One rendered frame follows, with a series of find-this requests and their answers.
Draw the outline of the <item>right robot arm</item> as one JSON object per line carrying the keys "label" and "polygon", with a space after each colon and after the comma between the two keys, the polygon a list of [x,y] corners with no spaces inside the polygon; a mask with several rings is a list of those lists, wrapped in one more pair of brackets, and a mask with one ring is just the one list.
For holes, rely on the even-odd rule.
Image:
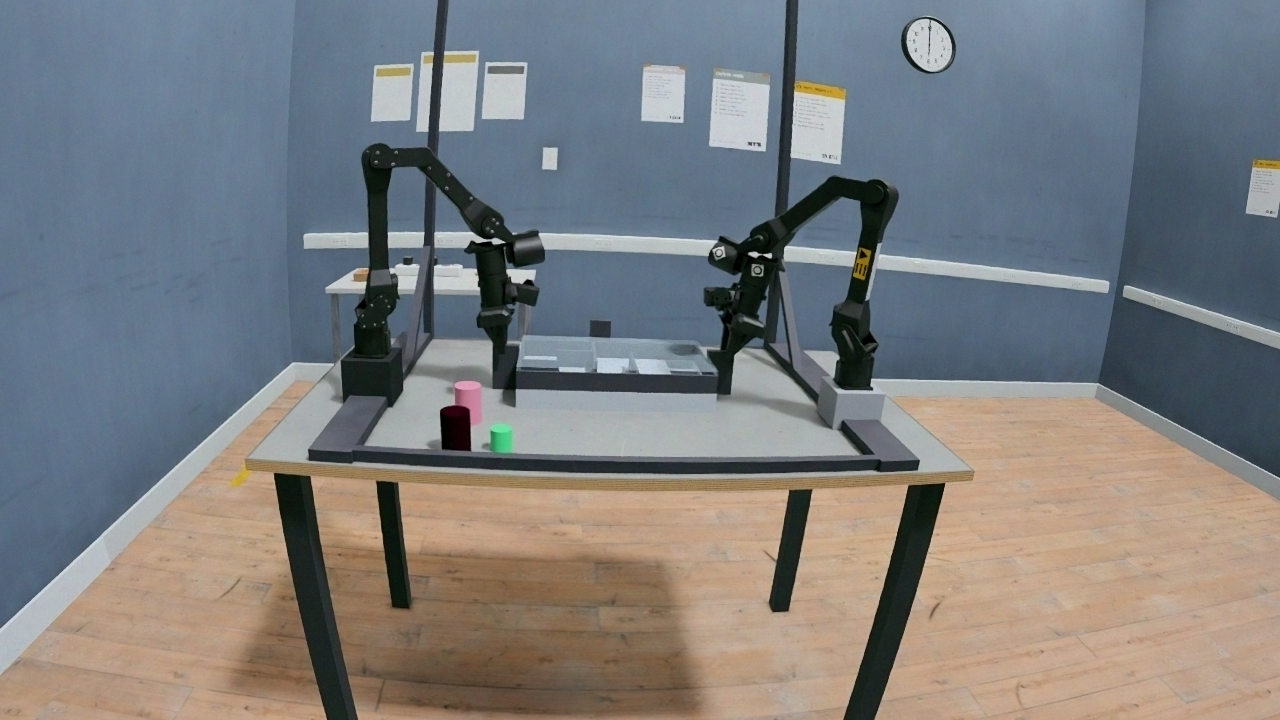
{"label": "right robot arm", "polygon": [[[355,354],[352,357],[384,359],[390,352],[390,329],[388,329],[387,316],[396,310],[396,299],[401,300],[398,295],[399,278],[396,273],[390,273],[388,259],[387,192],[392,168],[419,167],[419,170],[447,199],[451,199],[474,234],[483,240],[497,238],[506,242],[494,245],[492,241],[480,243],[470,241],[465,252],[475,252],[477,275],[506,272],[506,259],[515,268],[544,263],[545,249],[539,231],[512,234],[504,225],[504,218],[500,213],[474,196],[433,154],[431,149],[426,146],[390,149],[387,143],[371,143],[367,150],[364,150],[361,160],[369,200],[369,274],[365,299],[355,307],[358,322],[355,323]],[[509,275],[506,283],[506,305],[515,301],[535,307],[540,288],[534,286],[531,279],[524,281],[522,284],[515,283]]]}

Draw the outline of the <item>pink cylinder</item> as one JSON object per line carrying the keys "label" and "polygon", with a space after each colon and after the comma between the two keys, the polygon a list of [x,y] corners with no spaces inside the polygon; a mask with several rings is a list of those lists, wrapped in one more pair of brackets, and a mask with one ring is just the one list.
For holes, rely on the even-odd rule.
{"label": "pink cylinder", "polygon": [[481,384],[474,380],[456,383],[454,405],[470,407],[471,427],[481,423]]}

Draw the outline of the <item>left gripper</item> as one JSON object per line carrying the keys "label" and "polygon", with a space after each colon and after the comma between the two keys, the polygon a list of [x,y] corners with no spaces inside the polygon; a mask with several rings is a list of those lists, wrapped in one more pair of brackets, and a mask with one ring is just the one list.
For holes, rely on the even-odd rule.
{"label": "left gripper", "polygon": [[758,288],[756,286],[749,284],[741,279],[739,283],[735,283],[739,284],[739,290],[741,290],[737,311],[730,310],[730,306],[716,306],[716,310],[719,313],[726,310],[723,315],[718,314],[718,316],[723,324],[721,350],[726,350],[724,360],[728,361],[751,340],[764,340],[765,336],[765,325],[758,320],[759,315],[756,314],[762,305],[762,300],[765,301],[767,299],[765,290]]}

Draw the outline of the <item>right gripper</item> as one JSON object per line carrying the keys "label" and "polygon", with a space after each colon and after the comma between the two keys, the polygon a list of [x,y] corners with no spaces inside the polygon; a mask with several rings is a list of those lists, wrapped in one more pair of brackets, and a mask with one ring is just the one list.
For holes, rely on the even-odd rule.
{"label": "right gripper", "polygon": [[477,287],[481,295],[480,306],[483,307],[476,316],[477,328],[486,332],[499,354],[506,354],[507,325],[512,322],[511,315],[515,313],[515,309],[509,311],[509,307],[506,307],[507,278],[509,278],[507,270],[493,275],[477,275]]}

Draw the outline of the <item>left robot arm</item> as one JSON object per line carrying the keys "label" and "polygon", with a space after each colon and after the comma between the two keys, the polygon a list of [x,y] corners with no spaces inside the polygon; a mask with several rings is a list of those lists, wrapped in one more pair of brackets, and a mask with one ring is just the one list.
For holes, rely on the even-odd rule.
{"label": "left robot arm", "polygon": [[[844,176],[829,176],[823,184],[788,211],[754,227],[748,240],[741,243],[726,234],[719,236],[710,249],[708,263],[731,275],[742,273],[741,281],[767,290],[773,272],[785,272],[785,266],[780,258],[771,259],[764,254],[782,251],[803,225],[842,197],[860,201],[861,234],[847,297],[842,304],[835,305],[829,323],[831,334],[838,347],[833,380],[842,389],[873,391],[870,379],[874,357],[870,354],[876,354],[878,342],[869,331],[869,299],[884,228],[899,202],[899,190],[895,184],[881,179],[864,183],[864,181],[846,179]],[[762,255],[753,258],[749,252]],[[703,304],[708,307],[730,306],[737,311],[741,290],[735,284],[731,288],[704,287]]]}

